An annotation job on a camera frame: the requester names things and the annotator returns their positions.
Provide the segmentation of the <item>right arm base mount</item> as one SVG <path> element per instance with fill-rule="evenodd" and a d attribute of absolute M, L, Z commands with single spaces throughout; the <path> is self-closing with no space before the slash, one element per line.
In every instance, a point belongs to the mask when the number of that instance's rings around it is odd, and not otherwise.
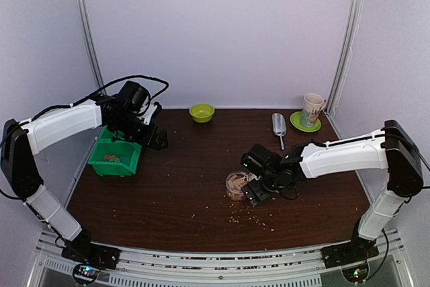
<path fill-rule="evenodd" d="M 340 267 L 344 279 L 352 284 L 364 283 L 369 278 L 369 260 L 379 255 L 373 244 L 355 245 L 351 241 L 323 247 L 320 252 L 325 267 Z"/>

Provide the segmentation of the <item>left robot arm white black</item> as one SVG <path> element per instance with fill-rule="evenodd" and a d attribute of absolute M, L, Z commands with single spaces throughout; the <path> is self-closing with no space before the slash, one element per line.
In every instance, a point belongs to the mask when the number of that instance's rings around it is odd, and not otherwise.
<path fill-rule="evenodd" d="M 83 263 L 93 261 L 97 249 L 91 235 L 44 185 L 34 156 L 45 148 L 80 132 L 107 126 L 125 139 L 155 150 L 168 146 L 166 130 L 138 116 L 139 106 L 118 98 L 87 99 L 67 108 L 55 108 L 45 116 L 17 122 L 8 120 L 1 141 L 1 171 L 9 182 L 12 199 L 26 203 L 63 239 Z"/>

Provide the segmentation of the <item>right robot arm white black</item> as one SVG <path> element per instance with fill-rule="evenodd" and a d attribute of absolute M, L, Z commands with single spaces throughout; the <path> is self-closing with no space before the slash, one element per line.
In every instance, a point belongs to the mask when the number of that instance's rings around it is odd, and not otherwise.
<path fill-rule="evenodd" d="M 424 188 L 423 158 L 419 148 L 395 120 L 369 134 L 344 140 L 294 145 L 283 155 L 260 144 L 241 157 L 241 165 L 255 179 L 242 187 L 252 205 L 270 194 L 281 194 L 299 181 L 316 179 L 332 173 L 361 169 L 385 169 L 388 179 L 380 195 L 357 221 L 344 254 L 351 261 L 360 260 L 393 218 L 396 211 Z"/>

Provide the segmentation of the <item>clear plastic jar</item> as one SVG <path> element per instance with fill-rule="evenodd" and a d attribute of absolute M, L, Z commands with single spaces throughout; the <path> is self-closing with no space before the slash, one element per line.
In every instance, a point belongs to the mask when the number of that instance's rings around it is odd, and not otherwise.
<path fill-rule="evenodd" d="M 226 195 L 233 202 L 241 202 L 245 200 L 245 194 L 242 188 L 246 186 L 251 180 L 255 179 L 255 176 L 248 172 L 235 171 L 230 173 L 225 181 Z"/>

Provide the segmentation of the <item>green three-compartment candy bin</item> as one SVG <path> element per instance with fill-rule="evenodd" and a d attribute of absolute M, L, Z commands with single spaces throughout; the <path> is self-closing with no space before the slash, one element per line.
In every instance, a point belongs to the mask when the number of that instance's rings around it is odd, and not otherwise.
<path fill-rule="evenodd" d="M 139 144 L 125 141 L 122 132 L 110 132 L 104 126 L 87 164 L 100 177 L 128 177 L 136 174 L 141 151 Z"/>

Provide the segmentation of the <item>metal scoop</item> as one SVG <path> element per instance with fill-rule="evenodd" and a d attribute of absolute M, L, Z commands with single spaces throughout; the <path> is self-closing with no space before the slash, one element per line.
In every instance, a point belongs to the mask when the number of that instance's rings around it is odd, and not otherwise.
<path fill-rule="evenodd" d="M 271 116 L 273 133 L 279 137 L 281 150 L 285 149 L 284 137 L 287 132 L 286 121 L 282 114 L 273 113 Z"/>

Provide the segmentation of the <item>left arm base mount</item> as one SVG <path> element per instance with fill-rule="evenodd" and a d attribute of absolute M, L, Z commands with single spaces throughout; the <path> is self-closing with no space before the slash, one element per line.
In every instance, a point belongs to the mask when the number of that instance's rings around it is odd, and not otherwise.
<path fill-rule="evenodd" d="M 120 250 L 117 248 L 97 244 L 90 244 L 90 247 L 89 256 L 84 256 L 67 245 L 61 252 L 63 258 L 77 262 L 71 275 L 81 286 L 94 283 L 104 270 L 115 270 L 120 258 Z"/>

